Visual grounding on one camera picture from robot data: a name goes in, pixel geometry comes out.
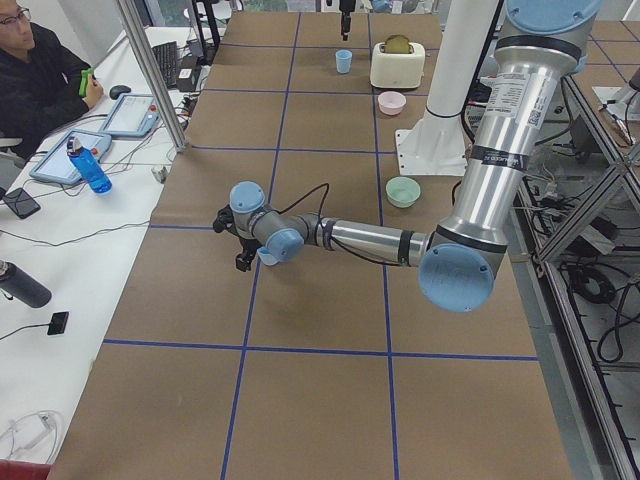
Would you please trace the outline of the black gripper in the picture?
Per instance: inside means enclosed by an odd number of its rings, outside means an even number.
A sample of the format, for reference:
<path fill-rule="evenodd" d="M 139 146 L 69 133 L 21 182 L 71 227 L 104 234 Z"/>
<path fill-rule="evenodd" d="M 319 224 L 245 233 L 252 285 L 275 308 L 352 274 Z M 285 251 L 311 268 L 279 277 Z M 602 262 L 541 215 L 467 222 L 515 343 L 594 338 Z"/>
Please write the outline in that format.
<path fill-rule="evenodd" d="M 233 211 L 229 205 L 217 212 L 217 216 L 212 223 L 212 229 L 216 233 L 229 232 L 239 240 L 244 250 L 236 255 L 235 266 L 241 272 L 250 271 L 258 249 L 258 241 L 240 235 L 236 227 Z"/>

